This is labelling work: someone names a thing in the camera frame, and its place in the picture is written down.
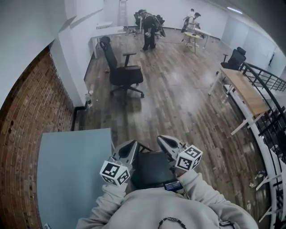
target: ceiling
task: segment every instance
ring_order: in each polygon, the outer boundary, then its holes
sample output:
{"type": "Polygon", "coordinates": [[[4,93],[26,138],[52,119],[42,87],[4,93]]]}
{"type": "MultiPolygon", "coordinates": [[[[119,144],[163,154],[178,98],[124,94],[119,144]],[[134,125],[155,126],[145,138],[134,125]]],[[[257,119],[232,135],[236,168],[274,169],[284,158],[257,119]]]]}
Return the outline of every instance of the ceiling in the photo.
{"type": "Polygon", "coordinates": [[[233,7],[263,28],[286,55],[285,0],[206,0],[223,9],[233,7]]]}

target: bottle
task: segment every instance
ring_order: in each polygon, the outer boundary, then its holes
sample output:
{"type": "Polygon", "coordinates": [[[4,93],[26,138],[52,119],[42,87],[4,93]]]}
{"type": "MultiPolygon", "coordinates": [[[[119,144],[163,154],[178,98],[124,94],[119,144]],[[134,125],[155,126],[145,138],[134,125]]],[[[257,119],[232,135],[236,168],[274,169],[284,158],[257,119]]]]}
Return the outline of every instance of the bottle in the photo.
{"type": "Polygon", "coordinates": [[[87,105],[88,105],[88,108],[92,107],[93,106],[93,103],[91,101],[91,96],[89,93],[85,94],[85,100],[87,102],[87,105]]]}

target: wooden floor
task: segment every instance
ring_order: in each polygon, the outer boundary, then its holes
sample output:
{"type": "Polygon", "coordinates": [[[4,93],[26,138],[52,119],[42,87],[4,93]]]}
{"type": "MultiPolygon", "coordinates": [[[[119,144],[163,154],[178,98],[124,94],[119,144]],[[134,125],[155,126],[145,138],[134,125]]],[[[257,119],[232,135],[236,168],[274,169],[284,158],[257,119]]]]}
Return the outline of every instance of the wooden floor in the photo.
{"type": "MultiPolygon", "coordinates": [[[[166,34],[157,48],[148,52],[140,51],[141,36],[113,38],[118,62],[124,62],[123,52],[137,51],[130,64],[140,65],[144,75],[138,89],[144,91],[145,98],[132,92],[127,106],[123,105],[122,92],[109,95],[113,87],[109,75],[104,73],[108,68],[106,60],[98,50],[99,59],[92,59],[86,77],[88,89],[94,91],[93,107],[78,112],[76,129],[109,127],[115,146],[137,139],[151,149],[159,149],[156,137],[162,134],[194,144],[204,152],[197,171],[226,199],[246,209],[258,221],[270,206],[270,198],[267,187],[255,192],[248,186],[261,181],[254,178],[264,169],[255,140],[245,127],[231,136],[243,116],[232,99],[226,98],[222,84],[212,96],[207,94],[223,53],[232,51],[211,38],[207,48],[197,49],[195,55],[180,43],[182,34],[178,30],[167,30],[166,34]]],[[[259,228],[268,226],[269,219],[265,218],[259,228]]]]}

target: brick wall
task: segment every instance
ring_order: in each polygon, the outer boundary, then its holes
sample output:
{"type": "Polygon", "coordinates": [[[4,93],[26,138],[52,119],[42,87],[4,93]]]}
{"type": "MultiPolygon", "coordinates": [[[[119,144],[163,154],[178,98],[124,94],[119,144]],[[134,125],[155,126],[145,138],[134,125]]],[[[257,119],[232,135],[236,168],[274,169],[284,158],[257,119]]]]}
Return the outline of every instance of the brick wall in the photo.
{"type": "Polygon", "coordinates": [[[4,228],[40,227],[36,184],[42,133],[70,131],[72,113],[72,102],[46,48],[20,76],[0,110],[0,217],[4,228]]]}

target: person bending over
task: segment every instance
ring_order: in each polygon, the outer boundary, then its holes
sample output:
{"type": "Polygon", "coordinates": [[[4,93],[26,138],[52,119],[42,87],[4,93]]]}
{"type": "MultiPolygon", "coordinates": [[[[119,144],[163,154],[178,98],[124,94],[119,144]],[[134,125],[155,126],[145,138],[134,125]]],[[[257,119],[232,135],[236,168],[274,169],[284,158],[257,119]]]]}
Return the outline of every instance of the person bending over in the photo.
{"type": "Polygon", "coordinates": [[[225,200],[194,170],[176,171],[189,199],[161,188],[133,191],[103,185],[103,196],[76,229],[258,229],[241,207],[225,200]]]}
{"type": "Polygon", "coordinates": [[[156,48],[155,44],[155,32],[156,25],[152,14],[148,13],[145,9],[138,11],[138,14],[142,17],[143,29],[144,29],[144,47],[143,50],[147,51],[150,46],[151,49],[156,48]]]}

